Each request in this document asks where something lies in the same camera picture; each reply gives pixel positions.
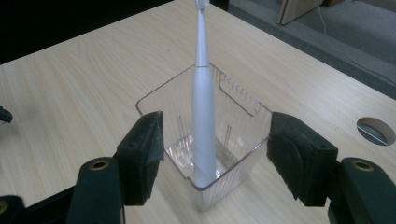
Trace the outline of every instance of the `light wood tabletop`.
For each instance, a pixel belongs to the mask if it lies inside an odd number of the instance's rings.
[[[396,130],[396,101],[240,21],[206,11],[210,61],[272,111],[293,115],[339,148],[338,160],[380,165],[396,182],[396,144],[357,130],[364,117]],[[0,195],[37,203],[76,184],[79,167],[112,156],[139,114],[136,102],[192,64],[196,11],[176,0],[0,66]],[[294,201],[265,157],[206,213],[177,197],[158,173],[151,198],[127,207],[127,223],[328,223],[327,208]]]

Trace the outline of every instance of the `gray carpet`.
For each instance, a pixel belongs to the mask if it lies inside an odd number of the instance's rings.
[[[395,12],[351,0],[320,7],[326,39],[317,8],[283,26],[276,24],[280,5],[231,0],[229,12],[396,100]]]

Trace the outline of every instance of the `white electric toothbrush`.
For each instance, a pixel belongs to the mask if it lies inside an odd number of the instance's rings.
[[[196,0],[198,11],[195,74],[192,83],[192,148],[194,183],[204,188],[216,179],[215,100],[207,56],[204,9],[209,0]]]

